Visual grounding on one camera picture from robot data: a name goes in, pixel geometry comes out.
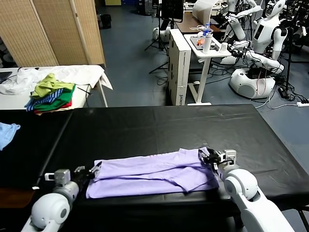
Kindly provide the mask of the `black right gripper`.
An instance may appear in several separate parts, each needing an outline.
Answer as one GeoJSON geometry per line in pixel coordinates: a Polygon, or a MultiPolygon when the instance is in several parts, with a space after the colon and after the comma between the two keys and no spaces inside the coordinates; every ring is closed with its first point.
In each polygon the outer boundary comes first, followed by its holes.
{"type": "Polygon", "coordinates": [[[219,153],[218,151],[207,148],[208,153],[205,153],[204,150],[198,150],[198,157],[204,162],[205,165],[210,166],[213,170],[218,169],[218,165],[223,163],[226,159],[225,153],[219,153]]]}

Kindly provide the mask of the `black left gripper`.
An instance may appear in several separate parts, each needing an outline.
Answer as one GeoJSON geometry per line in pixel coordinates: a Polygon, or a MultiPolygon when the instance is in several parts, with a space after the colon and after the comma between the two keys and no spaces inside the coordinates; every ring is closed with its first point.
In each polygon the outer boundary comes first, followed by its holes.
{"type": "Polygon", "coordinates": [[[96,178],[102,162],[95,164],[90,170],[85,170],[85,166],[78,166],[73,172],[72,181],[77,184],[79,190],[82,190],[84,185],[93,178],[96,178]]]}

